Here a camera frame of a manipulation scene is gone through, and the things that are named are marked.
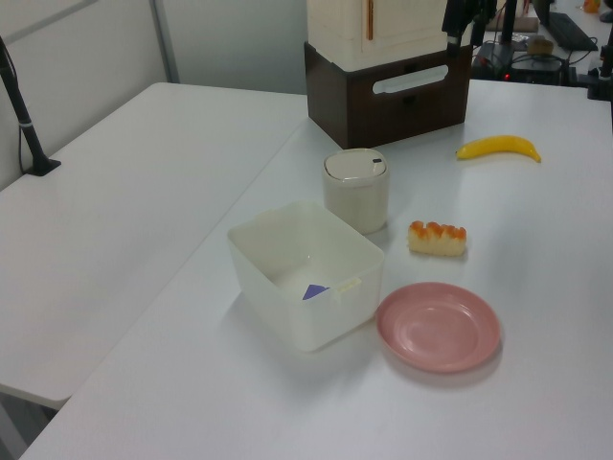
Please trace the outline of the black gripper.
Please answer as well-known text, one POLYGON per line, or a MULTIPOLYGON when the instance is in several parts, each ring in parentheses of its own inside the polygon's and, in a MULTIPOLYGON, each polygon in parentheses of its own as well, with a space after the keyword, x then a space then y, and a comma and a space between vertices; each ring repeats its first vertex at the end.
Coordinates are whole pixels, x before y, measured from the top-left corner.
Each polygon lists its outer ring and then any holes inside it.
POLYGON ((461 36, 471 25, 470 44, 480 47, 483 44, 486 25, 497 11, 494 0, 447 0, 443 15, 442 31, 446 36, 446 51, 458 52, 461 36))

